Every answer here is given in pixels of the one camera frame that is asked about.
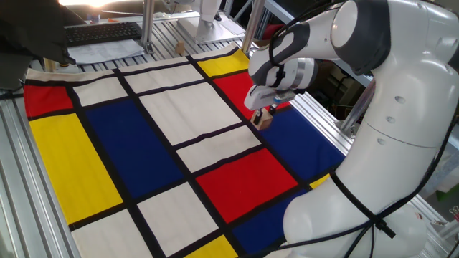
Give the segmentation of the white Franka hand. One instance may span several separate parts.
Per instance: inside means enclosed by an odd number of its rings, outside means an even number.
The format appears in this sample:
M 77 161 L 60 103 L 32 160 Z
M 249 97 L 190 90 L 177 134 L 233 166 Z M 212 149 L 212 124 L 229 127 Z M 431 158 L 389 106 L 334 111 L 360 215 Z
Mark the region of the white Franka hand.
M 271 115 L 276 113 L 279 102 L 275 101 L 276 91 L 271 87 L 253 85 L 244 100 L 244 105 L 249 110 L 256 110 L 253 116 L 253 124 L 258 125 L 262 117 L 262 108 L 268 106 Z

